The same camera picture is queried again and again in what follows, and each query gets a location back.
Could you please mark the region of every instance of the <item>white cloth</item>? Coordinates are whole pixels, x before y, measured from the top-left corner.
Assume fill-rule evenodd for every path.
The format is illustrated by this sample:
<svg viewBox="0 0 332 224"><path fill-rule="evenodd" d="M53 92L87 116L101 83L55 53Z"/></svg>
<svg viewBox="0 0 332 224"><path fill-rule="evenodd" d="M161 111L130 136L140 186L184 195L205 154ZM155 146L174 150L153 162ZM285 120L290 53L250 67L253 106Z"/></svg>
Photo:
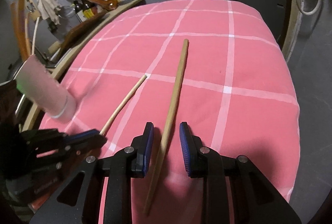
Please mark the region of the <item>white cloth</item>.
<svg viewBox="0 0 332 224"><path fill-rule="evenodd" d="M50 18L56 25L60 24L57 12L62 5L58 0L37 0L37 8L44 20Z"/></svg>

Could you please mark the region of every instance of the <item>gray floor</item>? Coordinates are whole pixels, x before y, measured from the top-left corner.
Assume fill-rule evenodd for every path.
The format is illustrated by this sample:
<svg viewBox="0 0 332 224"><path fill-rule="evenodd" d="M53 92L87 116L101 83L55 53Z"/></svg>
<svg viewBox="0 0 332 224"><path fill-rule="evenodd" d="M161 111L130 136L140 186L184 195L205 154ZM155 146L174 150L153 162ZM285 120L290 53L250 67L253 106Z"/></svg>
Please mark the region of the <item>gray floor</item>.
<svg viewBox="0 0 332 224"><path fill-rule="evenodd" d="M332 188L331 0L324 0L319 14L303 18L288 66L300 105L301 145L290 204L306 224Z"/></svg>

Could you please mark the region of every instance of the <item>orange package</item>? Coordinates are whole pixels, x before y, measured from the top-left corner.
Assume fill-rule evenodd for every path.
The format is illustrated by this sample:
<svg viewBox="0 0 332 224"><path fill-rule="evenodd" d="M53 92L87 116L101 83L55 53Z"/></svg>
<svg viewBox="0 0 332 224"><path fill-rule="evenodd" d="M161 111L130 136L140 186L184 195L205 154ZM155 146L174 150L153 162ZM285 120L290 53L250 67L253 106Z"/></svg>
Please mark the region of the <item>orange package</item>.
<svg viewBox="0 0 332 224"><path fill-rule="evenodd" d="M98 4L108 11L113 11L117 8L116 0L88 0L88 1Z"/></svg>

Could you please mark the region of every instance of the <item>pink fabric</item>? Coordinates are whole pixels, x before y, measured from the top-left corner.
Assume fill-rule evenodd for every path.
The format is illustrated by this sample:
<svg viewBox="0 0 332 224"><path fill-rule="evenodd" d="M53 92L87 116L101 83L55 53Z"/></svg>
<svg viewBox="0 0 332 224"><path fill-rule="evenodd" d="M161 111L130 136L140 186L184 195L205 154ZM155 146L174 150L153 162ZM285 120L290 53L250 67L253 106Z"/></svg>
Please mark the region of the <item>pink fabric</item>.
<svg viewBox="0 0 332 224"><path fill-rule="evenodd" d="M129 146L147 121L160 140L185 38L190 44L175 133L148 218L142 209L152 173L132 181L133 222L200 223L202 181L186 174L182 121L220 154L248 156L289 200L300 151L294 87L260 14L239 2L174 0L126 11L87 43L62 81L79 102L72 121L60 124L46 115L41 128L100 130L147 73L112 124L101 157Z"/></svg>

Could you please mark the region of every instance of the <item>pink cup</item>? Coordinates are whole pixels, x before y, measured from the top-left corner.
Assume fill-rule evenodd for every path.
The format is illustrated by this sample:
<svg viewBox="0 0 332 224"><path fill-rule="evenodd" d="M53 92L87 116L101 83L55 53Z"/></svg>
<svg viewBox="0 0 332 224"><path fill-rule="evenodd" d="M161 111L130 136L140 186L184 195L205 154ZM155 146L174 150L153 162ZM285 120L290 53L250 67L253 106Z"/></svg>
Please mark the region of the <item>pink cup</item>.
<svg viewBox="0 0 332 224"><path fill-rule="evenodd" d="M51 76L36 55L23 63L14 79L17 89L52 118L62 123L73 118L76 100Z"/></svg>

